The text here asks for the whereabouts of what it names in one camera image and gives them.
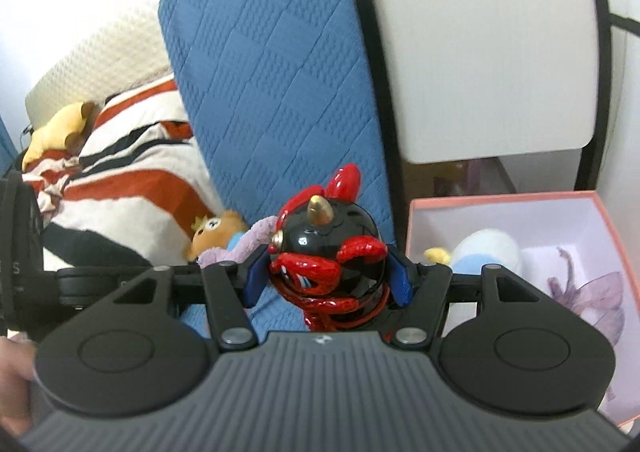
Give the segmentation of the person's left hand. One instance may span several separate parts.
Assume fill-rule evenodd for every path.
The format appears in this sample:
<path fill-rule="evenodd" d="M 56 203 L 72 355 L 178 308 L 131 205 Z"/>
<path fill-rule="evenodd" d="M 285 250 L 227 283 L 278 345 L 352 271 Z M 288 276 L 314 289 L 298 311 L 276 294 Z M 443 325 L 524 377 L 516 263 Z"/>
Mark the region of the person's left hand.
<path fill-rule="evenodd" d="M 37 347 L 24 334 L 1 337 L 0 411 L 1 426 L 14 436 L 32 426 L 30 383 L 34 379 Z"/>

